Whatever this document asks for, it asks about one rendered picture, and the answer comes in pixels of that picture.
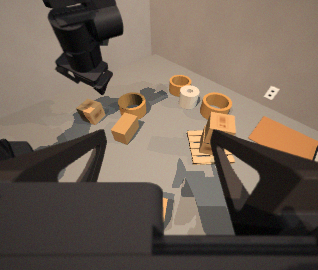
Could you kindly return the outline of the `grey cylinder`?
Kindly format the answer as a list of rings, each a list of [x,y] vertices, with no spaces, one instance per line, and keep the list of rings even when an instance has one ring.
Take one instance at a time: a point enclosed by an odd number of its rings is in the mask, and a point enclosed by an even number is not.
[[[199,89],[195,86],[187,85],[180,89],[179,106],[184,109],[193,109],[198,100]]]

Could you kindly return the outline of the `small wooden pallet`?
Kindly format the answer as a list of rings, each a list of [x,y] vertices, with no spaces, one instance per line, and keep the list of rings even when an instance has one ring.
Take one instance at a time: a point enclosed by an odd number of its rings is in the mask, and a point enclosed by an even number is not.
[[[200,143],[193,143],[193,142],[200,142],[200,137],[202,135],[203,130],[199,131],[187,131],[187,138],[189,140],[189,148],[191,150],[192,155],[192,163],[193,165],[210,165],[215,164],[214,158],[212,155],[209,157],[196,157],[196,156],[207,156],[208,154],[199,153],[199,146]],[[224,149],[230,164],[234,164],[235,160],[232,154]]]

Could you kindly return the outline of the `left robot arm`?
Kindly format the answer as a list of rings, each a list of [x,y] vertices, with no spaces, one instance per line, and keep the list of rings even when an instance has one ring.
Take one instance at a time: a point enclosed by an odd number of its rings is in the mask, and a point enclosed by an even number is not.
[[[100,46],[108,46],[110,38],[123,34],[123,21],[115,0],[43,2],[46,7],[52,8],[48,20],[61,47],[68,52],[80,53],[91,45],[89,52],[94,69],[102,61]],[[79,3],[81,5],[72,6]],[[0,161],[15,157],[10,143],[6,139],[0,140]]]

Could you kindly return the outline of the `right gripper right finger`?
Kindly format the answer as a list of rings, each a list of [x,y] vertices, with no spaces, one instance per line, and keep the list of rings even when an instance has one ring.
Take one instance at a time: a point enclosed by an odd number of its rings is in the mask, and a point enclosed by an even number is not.
[[[318,212],[317,161],[217,129],[210,144],[235,235],[256,235],[276,213]],[[259,182],[251,195],[224,149],[258,172]]]

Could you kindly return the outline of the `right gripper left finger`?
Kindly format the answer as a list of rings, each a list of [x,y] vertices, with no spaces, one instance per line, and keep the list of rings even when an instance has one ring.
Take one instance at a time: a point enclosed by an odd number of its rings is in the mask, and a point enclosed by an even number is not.
[[[0,161],[0,180],[59,182],[61,170],[93,149],[76,182],[97,182],[107,139],[104,129],[79,138]]]

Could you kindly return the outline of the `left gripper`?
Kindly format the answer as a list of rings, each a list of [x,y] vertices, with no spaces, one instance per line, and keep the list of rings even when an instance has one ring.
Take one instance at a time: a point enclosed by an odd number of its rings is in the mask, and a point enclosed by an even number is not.
[[[90,48],[91,45],[89,45],[87,50],[80,53],[71,53],[62,48],[63,53],[55,61],[57,65],[55,70],[77,84],[81,81],[92,86],[98,93],[103,90],[100,94],[104,95],[107,82],[110,81],[113,72],[107,70],[108,64],[104,61],[101,61],[94,69],[89,52]],[[72,72],[75,78],[68,71]]]

